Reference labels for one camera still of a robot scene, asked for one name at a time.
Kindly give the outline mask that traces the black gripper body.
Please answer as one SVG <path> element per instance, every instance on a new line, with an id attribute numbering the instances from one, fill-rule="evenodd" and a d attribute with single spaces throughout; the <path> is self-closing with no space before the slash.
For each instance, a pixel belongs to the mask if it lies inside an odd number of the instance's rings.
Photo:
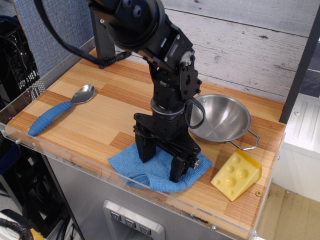
<path id="1" fill-rule="evenodd" d="M 195 169 L 199 165 L 198 154 L 201 148 L 189 135 L 189 129 L 196 129 L 201 124 L 190 125 L 190 110 L 173 117 L 156 112 L 152 115 L 135 113 L 133 118 L 136 121 L 135 134 L 153 140 L 156 147 L 173 157 L 185 156 L 190 163 L 189 168 Z"/>

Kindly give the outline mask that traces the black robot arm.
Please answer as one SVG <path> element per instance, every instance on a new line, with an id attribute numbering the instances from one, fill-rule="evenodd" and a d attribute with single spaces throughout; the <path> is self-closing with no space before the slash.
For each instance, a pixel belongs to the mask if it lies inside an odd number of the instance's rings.
<path id="1" fill-rule="evenodd" d="M 91 0 L 90 9 L 105 21 L 110 40 L 142 56 L 153 82 L 152 115 L 136 113 L 135 142 L 143 162 L 157 148 L 172 155 L 169 179 L 198 165 L 200 147 L 189 135 L 191 113 L 201 81 L 193 45 L 165 13 L 159 0 Z"/>

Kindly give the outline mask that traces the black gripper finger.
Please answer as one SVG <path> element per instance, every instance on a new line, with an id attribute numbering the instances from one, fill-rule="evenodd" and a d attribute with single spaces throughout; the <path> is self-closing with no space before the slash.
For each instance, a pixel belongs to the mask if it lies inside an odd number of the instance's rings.
<path id="1" fill-rule="evenodd" d="M 156 144 L 152 139 L 144 138 L 136 134 L 135 143 L 138 156 L 143 163 L 149 161 L 156 154 Z"/>
<path id="2" fill-rule="evenodd" d="M 178 182 L 181 175 L 187 173 L 189 167 L 190 163 L 184 155 L 174 156 L 171 162 L 169 180 L 172 182 Z"/>

